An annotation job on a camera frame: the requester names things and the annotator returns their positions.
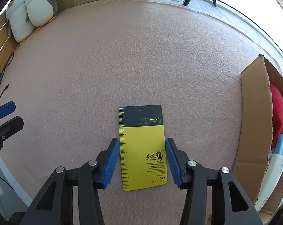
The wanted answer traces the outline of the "grey penguin plush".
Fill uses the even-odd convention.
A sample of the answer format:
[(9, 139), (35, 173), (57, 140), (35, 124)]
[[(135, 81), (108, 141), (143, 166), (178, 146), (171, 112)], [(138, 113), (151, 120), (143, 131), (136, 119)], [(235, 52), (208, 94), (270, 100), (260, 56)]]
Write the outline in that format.
[(14, 37), (20, 45), (35, 30), (29, 19), (25, 0), (11, 0), (6, 8), (6, 19), (9, 22), (8, 36)]
[(35, 27), (35, 31), (56, 19), (58, 13), (56, 0), (25, 0), (25, 5), (28, 18)]

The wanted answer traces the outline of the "yellow black card package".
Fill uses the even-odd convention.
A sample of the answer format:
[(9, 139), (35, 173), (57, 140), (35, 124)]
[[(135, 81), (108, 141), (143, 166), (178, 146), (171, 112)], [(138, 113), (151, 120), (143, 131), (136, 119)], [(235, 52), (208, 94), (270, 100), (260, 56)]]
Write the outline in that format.
[(167, 184), (160, 105), (119, 107), (119, 142), (124, 191)]

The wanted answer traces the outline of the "cardboard box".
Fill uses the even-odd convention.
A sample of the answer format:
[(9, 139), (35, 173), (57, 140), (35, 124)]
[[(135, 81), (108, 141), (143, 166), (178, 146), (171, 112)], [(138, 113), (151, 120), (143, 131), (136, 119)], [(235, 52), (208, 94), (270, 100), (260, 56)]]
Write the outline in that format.
[(253, 203), (269, 166), (275, 136), (271, 85), (283, 97), (283, 77), (260, 54), (241, 72), (242, 124), (232, 171)]

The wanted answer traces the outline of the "front grey penguin plush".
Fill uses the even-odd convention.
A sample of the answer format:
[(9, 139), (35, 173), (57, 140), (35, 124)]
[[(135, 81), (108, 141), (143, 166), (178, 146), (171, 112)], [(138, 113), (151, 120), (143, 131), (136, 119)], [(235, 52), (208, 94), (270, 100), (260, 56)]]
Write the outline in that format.
[(25, 0), (25, 5), (28, 18), (35, 27), (35, 31), (56, 19), (58, 13), (56, 0)]

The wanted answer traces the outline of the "red cloth pouch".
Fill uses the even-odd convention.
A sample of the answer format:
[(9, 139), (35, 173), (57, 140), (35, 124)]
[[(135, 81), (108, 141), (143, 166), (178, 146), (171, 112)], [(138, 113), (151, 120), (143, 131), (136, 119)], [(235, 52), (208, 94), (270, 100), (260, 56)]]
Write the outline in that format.
[(283, 97), (275, 85), (270, 84), (273, 104), (273, 141), (275, 149), (280, 134), (283, 134)]

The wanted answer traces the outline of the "rear grey penguin plush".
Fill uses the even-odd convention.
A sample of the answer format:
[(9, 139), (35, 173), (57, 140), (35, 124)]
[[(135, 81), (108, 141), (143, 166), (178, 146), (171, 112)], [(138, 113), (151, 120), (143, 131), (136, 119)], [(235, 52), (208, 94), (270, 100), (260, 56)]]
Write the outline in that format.
[(20, 45), (35, 30), (29, 19), (25, 0), (11, 0), (6, 8), (6, 19), (9, 22), (8, 36), (14, 37)]

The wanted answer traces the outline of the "cream tube blue cap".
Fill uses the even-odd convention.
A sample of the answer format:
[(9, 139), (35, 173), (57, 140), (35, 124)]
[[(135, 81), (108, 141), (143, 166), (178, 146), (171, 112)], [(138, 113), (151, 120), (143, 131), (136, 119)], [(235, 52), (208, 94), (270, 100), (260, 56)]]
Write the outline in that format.
[(283, 173), (283, 133), (278, 136), (274, 153), (269, 162), (266, 174), (263, 178), (260, 193), (255, 203), (255, 209), (259, 212), (273, 193)]

